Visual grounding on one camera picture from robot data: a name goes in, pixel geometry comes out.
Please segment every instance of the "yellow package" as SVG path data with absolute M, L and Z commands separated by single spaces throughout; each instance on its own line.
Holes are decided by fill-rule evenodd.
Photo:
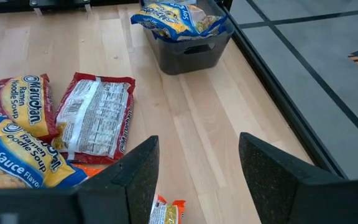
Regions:
M 149 224 L 182 224 L 185 203 L 185 200 L 176 200 L 169 205 L 162 196 L 154 195 Z
M 197 40 L 226 31 L 227 16 L 207 16 L 193 5 L 153 3 L 131 17 L 132 24 L 141 24 L 154 31 L 156 37 L 173 41 Z
M 0 116 L 50 142 L 57 134 L 47 74 L 0 80 Z
M 52 146 L 0 117 L 0 188 L 72 187 L 86 178 Z

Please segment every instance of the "gray floor tile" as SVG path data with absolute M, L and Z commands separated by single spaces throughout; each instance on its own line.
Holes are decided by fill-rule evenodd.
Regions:
M 270 20 L 358 10 L 358 0 L 253 0 Z
M 263 19 L 251 8 L 246 0 L 233 0 L 230 14 L 238 24 L 263 22 Z
M 358 179 L 358 129 L 270 28 L 244 29 L 243 32 L 336 162 L 350 179 Z M 308 34 L 301 34 L 300 39 L 303 44 L 310 40 Z M 322 54 L 324 51 L 320 50 L 318 57 Z
M 358 117 L 358 15 L 278 28 Z

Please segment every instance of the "back of ramen package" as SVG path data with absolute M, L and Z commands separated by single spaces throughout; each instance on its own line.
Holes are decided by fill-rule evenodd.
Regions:
M 0 116 L 45 142 L 57 136 L 47 74 L 0 80 Z
M 203 39 L 218 35 L 226 28 L 226 16 L 207 16 L 193 5 L 153 3 L 131 17 L 132 24 L 141 24 L 167 41 Z
M 135 80 L 76 73 L 57 109 L 52 146 L 69 161 L 112 164 L 126 149 Z
M 182 224 L 185 202 L 176 200 L 169 205 L 162 196 L 154 195 L 149 224 Z
M 0 188 L 65 188 L 86 179 L 52 146 L 0 117 Z

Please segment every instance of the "blue package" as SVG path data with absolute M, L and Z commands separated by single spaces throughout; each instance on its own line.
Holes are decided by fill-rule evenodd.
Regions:
M 207 16 L 200 8 L 179 4 L 154 3 L 131 17 L 132 24 L 141 24 L 163 40 L 197 40 L 226 31 L 227 16 Z
M 0 188 L 67 188 L 87 178 L 52 146 L 0 117 Z

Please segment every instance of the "bin handle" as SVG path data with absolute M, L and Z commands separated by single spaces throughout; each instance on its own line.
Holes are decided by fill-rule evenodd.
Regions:
M 185 54 L 197 54 L 197 53 L 202 53 L 202 52 L 207 52 L 210 51 L 212 49 L 215 48 L 215 44 L 214 43 L 210 43 L 210 44 L 203 44 L 203 45 L 197 45 L 194 47 L 188 47 L 185 50 Z

